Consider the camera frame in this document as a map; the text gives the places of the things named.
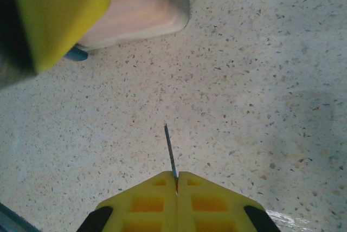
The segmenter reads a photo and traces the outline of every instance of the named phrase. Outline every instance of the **yellow plastic piece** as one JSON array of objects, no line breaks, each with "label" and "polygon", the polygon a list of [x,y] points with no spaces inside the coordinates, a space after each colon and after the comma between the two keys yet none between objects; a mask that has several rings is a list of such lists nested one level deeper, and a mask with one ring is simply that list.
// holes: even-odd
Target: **yellow plastic piece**
[{"label": "yellow plastic piece", "polygon": [[58,62],[111,0],[16,0],[37,73]]},{"label": "yellow plastic piece", "polygon": [[178,193],[171,171],[101,202],[113,212],[103,232],[256,232],[244,211],[256,201],[189,172],[180,172]]},{"label": "yellow plastic piece", "polygon": [[103,232],[175,232],[176,184],[164,171],[139,185],[101,202],[111,206]]}]

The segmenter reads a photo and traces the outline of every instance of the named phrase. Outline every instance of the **wooden block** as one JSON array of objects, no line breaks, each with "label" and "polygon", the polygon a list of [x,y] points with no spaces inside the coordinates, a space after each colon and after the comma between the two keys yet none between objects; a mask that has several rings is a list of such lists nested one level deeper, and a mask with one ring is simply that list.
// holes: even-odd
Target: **wooden block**
[{"label": "wooden block", "polygon": [[111,0],[109,10],[78,42],[84,50],[174,33],[189,19],[189,0]]}]

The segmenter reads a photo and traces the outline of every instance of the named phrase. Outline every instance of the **yellow object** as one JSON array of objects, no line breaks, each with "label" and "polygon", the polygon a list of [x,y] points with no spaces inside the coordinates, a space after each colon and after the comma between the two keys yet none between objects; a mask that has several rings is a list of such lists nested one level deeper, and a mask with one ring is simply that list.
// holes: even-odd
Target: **yellow object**
[{"label": "yellow object", "polygon": [[101,202],[113,212],[102,232],[256,232],[244,211],[264,208],[243,195],[189,172],[180,172],[178,193],[171,171]]},{"label": "yellow object", "polygon": [[37,73],[58,62],[111,0],[16,0]]}]

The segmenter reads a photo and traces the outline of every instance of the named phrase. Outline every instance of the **terrazzo floor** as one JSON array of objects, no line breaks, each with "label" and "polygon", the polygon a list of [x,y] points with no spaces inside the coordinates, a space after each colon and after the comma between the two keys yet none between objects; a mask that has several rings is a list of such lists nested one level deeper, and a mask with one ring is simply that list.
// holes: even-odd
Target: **terrazzo floor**
[{"label": "terrazzo floor", "polygon": [[170,170],[347,231],[347,0],[191,0],[174,34],[0,91],[0,201],[43,231]]}]

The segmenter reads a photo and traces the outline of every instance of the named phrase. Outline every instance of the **thin metal rod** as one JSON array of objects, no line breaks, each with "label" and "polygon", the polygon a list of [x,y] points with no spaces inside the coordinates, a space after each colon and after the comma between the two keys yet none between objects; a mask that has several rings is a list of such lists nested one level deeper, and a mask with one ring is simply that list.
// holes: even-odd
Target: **thin metal rod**
[{"label": "thin metal rod", "polygon": [[164,125],[164,129],[165,129],[166,142],[168,143],[168,149],[169,149],[169,154],[170,154],[172,173],[173,173],[173,176],[174,176],[175,180],[177,180],[178,177],[177,177],[177,172],[176,172],[174,154],[172,153],[172,146],[171,146],[171,141],[170,141],[169,130],[168,130],[168,125],[167,124]]}]

